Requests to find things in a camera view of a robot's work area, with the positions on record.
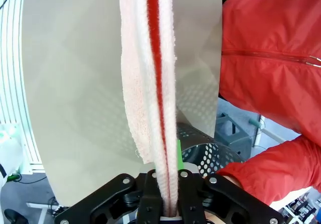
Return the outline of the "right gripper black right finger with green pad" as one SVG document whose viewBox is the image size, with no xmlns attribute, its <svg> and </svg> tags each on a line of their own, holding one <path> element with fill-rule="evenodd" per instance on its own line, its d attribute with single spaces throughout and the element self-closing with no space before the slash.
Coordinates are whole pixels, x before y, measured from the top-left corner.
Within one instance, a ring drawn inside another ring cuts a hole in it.
<svg viewBox="0 0 321 224">
<path fill-rule="evenodd" d="M 241 157 L 225 145 L 204 143 L 180 151 L 179 204 L 184 223 L 211 223 L 206 213 L 224 223 L 283 223 L 278 211 L 217 172 Z"/>
</svg>

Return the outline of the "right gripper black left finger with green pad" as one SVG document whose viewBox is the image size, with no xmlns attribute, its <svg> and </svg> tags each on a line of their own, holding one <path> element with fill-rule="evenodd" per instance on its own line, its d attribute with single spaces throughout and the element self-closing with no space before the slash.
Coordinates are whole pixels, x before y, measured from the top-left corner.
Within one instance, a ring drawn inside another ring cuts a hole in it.
<svg viewBox="0 0 321 224">
<path fill-rule="evenodd" d="M 154 169 L 119 174 L 55 217 L 54 223 L 116 223 L 137 210 L 135 223 L 160 223 L 162 197 Z"/>
</svg>

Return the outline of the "person's left hand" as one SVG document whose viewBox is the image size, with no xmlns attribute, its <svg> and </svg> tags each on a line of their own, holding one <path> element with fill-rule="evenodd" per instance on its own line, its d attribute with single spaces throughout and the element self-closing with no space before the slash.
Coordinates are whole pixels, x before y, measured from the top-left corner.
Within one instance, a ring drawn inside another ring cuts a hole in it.
<svg viewBox="0 0 321 224">
<path fill-rule="evenodd" d="M 236 178 L 231 177 L 231 176 L 224 176 L 224 175 L 220 175 L 220 176 L 224 177 L 225 179 L 229 180 L 230 182 L 232 182 L 233 184 L 235 184 L 239 188 L 243 189 L 241 183 Z"/>
</svg>

